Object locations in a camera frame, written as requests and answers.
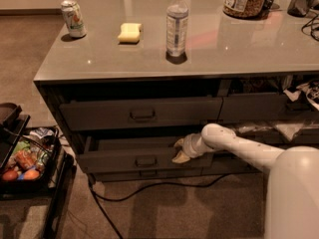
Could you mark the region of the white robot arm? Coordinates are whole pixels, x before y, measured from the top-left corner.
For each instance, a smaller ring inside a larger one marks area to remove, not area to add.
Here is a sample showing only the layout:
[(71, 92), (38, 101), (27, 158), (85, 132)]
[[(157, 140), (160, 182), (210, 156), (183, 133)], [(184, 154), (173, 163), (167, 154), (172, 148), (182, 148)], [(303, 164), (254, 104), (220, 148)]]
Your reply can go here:
[(226, 150), (268, 175), (264, 239), (319, 239), (319, 149), (282, 149), (207, 124), (175, 144), (175, 163)]

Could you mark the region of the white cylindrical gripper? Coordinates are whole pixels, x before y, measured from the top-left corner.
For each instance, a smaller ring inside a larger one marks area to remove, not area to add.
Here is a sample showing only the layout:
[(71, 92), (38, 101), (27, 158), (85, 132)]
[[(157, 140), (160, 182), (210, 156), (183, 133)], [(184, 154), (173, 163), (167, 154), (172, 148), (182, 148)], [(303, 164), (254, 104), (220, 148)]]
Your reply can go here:
[(190, 161), (191, 158), (197, 158), (205, 153), (214, 152), (214, 149), (203, 141), (200, 133), (192, 133), (185, 138), (180, 138), (173, 147), (181, 147), (181, 150), (171, 160), (177, 164), (186, 163)]

